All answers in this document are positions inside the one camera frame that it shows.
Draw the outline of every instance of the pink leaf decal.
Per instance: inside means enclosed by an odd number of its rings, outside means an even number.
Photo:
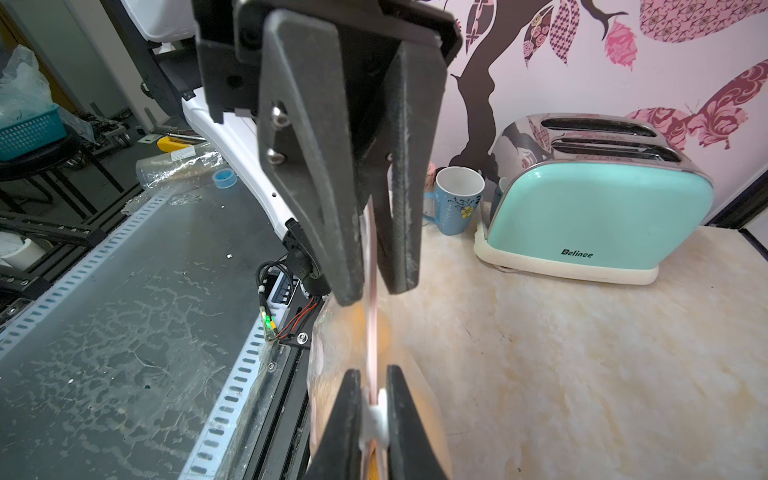
[[[707,36],[768,9],[766,0],[642,0],[640,30],[678,43]]]
[[[523,58],[525,59],[526,67],[528,67],[528,60],[531,60],[533,54],[544,44],[547,35],[549,35],[552,23],[552,10],[554,10],[552,5],[544,7],[531,20],[528,30],[525,31],[525,37],[523,37]]]
[[[467,33],[465,38],[466,51],[469,45],[475,43],[484,34],[493,21],[493,8],[495,0],[475,0],[469,8],[467,17]]]
[[[568,50],[571,49],[578,28],[578,9],[577,0],[560,0],[558,15],[552,22],[549,35],[549,44],[552,46],[554,54],[566,65],[568,64]]]
[[[634,44],[636,37],[629,27],[615,21],[605,39],[605,56],[615,64],[632,70],[632,63],[637,58],[637,46]]]

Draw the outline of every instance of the black stool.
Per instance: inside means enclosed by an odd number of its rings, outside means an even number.
[[[73,185],[72,182],[70,182],[69,179],[65,177],[64,174],[58,169],[61,164],[75,156],[76,153],[81,152],[83,156],[90,160],[91,163],[101,172],[101,174],[103,174],[104,177],[109,180],[109,183],[118,189],[118,192],[122,193],[124,189],[118,183],[118,181],[112,177],[107,169],[104,168],[104,165],[96,160],[96,157],[94,157],[93,154],[83,145],[77,132],[75,132],[74,129],[68,125],[65,125],[64,129],[67,132],[67,136],[61,140],[55,141],[52,144],[45,145],[44,147],[40,147],[37,150],[29,152],[28,154],[23,154],[22,156],[16,157],[13,160],[0,161],[0,182],[28,179],[39,189],[37,183],[30,178],[33,175],[39,175],[40,178],[42,178],[43,181],[48,184],[53,189],[53,191],[58,194],[59,197],[61,197],[70,207],[72,207],[72,210],[74,210],[75,213],[80,216],[80,218],[85,220],[88,218],[88,215],[86,215],[85,212],[77,205],[77,203],[75,203],[75,201],[58,186],[56,179],[58,179],[61,184],[64,185],[64,188],[69,190],[69,193],[72,194],[74,198],[78,199],[80,203],[82,203],[83,206],[89,212],[91,212],[91,214],[96,214],[98,210],[96,210],[96,207],[94,207],[93,204],[89,202],[87,198],[85,198],[82,192],[80,192],[80,190],[78,190],[76,186]],[[13,200],[13,198],[11,198],[11,196],[6,192],[2,191],[1,188],[0,200],[5,202],[11,211],[16,212],[17,214],[24,213],[22,208]]]

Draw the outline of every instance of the mint green toaster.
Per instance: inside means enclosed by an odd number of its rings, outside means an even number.
[[[636,120],[532,115],[493,153],[499,181],[475,253],[499,266],[649,284],[712,206],[712,180]]]

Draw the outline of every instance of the blue mug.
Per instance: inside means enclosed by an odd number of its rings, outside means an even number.
[[[443,168],[435,178],[435,191],[424,194],[435,201],[435,216],[424,218],[436,223],[443,235],[458,235],[469,225],[484,188],[482,175],[471,168]]]

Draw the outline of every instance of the metal table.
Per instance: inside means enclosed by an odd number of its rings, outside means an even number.
[[[243,478],[275,458],[295,476],[306,464],[308,355],[279,346],[268,369],[254,329],[253,275],[285,250],[241,183],[194,193],[155,197],[0,334],[0,477]],[[278,432],[284,451],[269,453]]]

